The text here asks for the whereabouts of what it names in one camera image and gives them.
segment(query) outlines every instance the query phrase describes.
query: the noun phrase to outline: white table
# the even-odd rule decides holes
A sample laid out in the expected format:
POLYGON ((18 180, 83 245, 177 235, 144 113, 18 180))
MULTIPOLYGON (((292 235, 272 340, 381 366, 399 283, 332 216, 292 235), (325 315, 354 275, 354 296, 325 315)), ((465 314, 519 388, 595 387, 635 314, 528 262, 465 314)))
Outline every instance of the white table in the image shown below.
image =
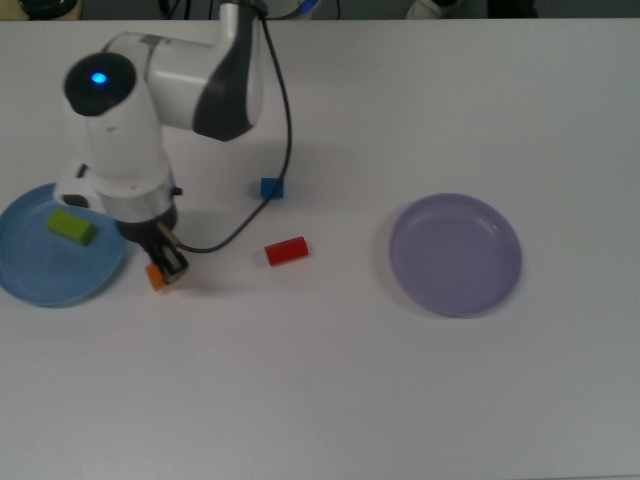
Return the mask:
MULTIPOLYGON (((77 307, 1 292, 0 477, 639 474, 639 27, 273 25, 295 121, 286 199, 162 294, 136 249, 77 307), (520 236, 523 277, 492 314, 438 317, 391 275, 393 220, 438 192, 489 202, 520 236), (267 266, 261 248, 297 235, 311 258, 267 266)), ((69 65, 123 30, 217 28, 2 25, 0 208, 73 155, 51 120, 69 65)), ((185 241, 228 233, 280 165, 264 66, 262 120, 242 139, 166 131, 185 241)))

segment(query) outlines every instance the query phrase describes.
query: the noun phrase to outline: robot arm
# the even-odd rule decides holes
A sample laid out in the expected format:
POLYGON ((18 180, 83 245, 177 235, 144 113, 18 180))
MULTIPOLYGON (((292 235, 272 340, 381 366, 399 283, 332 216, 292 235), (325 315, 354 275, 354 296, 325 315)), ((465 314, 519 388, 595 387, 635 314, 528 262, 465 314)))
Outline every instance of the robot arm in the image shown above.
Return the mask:
POLYGON ((177 188, 161 125, 228 141, 255 125, 262 106, 255 0, 223 0, 214 45, 124 33, 76 63, 65 79, 64 110, 80 161, 56 185, 61 203, 117 221, 165 281, 188 266, 172 243, 177 188))

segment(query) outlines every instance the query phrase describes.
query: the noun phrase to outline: green sponge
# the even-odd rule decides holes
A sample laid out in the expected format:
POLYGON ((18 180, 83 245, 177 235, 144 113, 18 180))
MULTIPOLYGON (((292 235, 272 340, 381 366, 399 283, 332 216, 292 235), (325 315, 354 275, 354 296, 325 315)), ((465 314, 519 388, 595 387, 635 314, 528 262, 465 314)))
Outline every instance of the green sponge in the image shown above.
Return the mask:
POLYGON ((91 223, 62 210, 54 210, 47 220, 47 228, 56 235, 85 247, 91 243, 96 234, 96 227, 91 223))

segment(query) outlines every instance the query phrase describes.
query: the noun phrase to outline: blue led light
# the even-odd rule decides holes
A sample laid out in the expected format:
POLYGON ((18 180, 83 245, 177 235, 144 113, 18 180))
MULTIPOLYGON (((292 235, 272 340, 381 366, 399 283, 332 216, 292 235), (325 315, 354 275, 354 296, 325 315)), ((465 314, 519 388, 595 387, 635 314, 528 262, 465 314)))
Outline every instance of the blue led light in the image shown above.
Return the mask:
POLYGON ((104 73, 96 72, 91 75, 91 81, 93 83, 97 83, 98 85, 102 85, 107 81, 107 76, 104 73))
POLYGON ((318 0, 306 0, 306 2, 304 2, 304 4, 302 5, 302 8, 300 9, 300 13, 304 15, 313 7, 315 7, 316 3, 318 3, 318 0))

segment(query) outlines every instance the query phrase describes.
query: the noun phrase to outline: black object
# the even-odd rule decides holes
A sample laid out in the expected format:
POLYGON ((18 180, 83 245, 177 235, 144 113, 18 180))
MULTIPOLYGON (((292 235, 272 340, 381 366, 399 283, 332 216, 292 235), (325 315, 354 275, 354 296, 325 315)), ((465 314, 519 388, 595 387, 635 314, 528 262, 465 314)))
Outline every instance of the black object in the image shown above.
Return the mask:
POLYGON ((117 53, 95 53, 76 63, 64 82, 73 110, 98 117, 125 100, 136 85, 136 69, 117 53))
POLYGON ((538 18, 535 0, 487 0, 488 18, 538 18))
POLYGON ((89 208, 89 202, 82 195, 63 195, 62 201, 72 207, 89 208))
POLYGON ((160 13, 164 18, 167 18, 169 15, 169 0, 158 0, 158 7, 160 8, 160 13))
POLYGON ((130 242, 139 243, 142 246, 154 243, 165 243, 167 241, 164 233, 158 229, 158 223, 162 223, 169 230, 173 229, 178 223, 178 212, 176 206, 171 205, 169 210, 162 215, 157 216, 153 220, 146 222, 128 223, 116 222, 120 235, 130 242))
POLYGON ((291 121, 291 108, 289 107, 289 96, 287 95, 287 87, 284 84, 284 78, 282 77, 282 70, 280 69, 280 62, 278 62, 278 56, 276 55, 276 49, 273 46, 273 40, 271 39, 271 34, 269 33, 269 28, 267 27, 266 13, 260 14, 260 21, 262 22, 262 29, 264 30, 264 36, 267 40, 267 45, 269 46, 269 52, 271 53, 271 59, 273 60, 273 67, 276 70, 276 76, 278 77, 278 83, 280 84, 280 91, 282 92, 282 103, 284 104, 284 112, 287 118, 287 150, 284 154, 284 162, 282 164, 282 170, 280 170, 280 175, 278 175, 278 183, 271 190, 271 193, 267 198, 265 198, 260 205, 256 207, 256 209, 251 212, 251 214, 245 219, 244 222, 240 224, 238 228, 236 228, 231 235, 229 235, 225 240, 214 245, 209 248, 195 248, 185 245, 183 243, 178 244, 178 248, 191 253, 212 253, 216 252, 225 246, 229 245, 234 238, 242 233, 242 231, 251 223, 251 221, 258 216, 258 214, 267 206, 267 204, 271 201, 271 199, 275 196, 276 192, 279 189, 279 186, 284 182, 284 177, 287 174, 287 169, 289 168, 289 161, 291 159, 291 143, 293 140, 293 132, 292 132, 292 121, 291 121))
POLYGON ((18 0, 18 3, 31 19, 49 20, 69 12, 78 0, 18 0))

